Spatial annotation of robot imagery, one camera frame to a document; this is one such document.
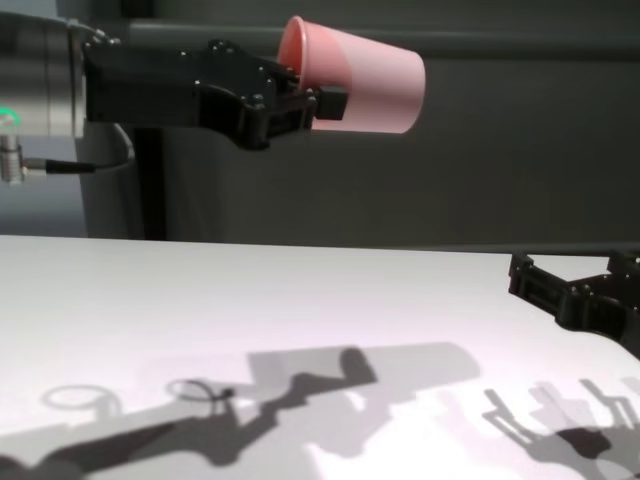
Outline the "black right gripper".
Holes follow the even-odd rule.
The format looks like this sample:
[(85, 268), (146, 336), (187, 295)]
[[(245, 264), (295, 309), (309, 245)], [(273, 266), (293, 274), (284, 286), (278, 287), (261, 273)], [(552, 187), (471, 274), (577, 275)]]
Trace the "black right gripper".
[(639, 359), (639, 252), (615, 251), (608, 274), (570, 282), (513, 254), (508, 292), (566, 323), (574, 332), (599, 335)]

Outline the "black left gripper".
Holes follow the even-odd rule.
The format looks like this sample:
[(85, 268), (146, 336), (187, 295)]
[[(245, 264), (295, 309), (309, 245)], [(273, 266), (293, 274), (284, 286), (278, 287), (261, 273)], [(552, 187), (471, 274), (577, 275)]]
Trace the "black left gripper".
[(342, 121), (344, 87), (300, 88), (292, 68), (231, 43), (160, 50), (94, 44), (83, 49), (86, 117), (149, 128), (201, 128), (245, 150), (310, 131), (315, 120)]

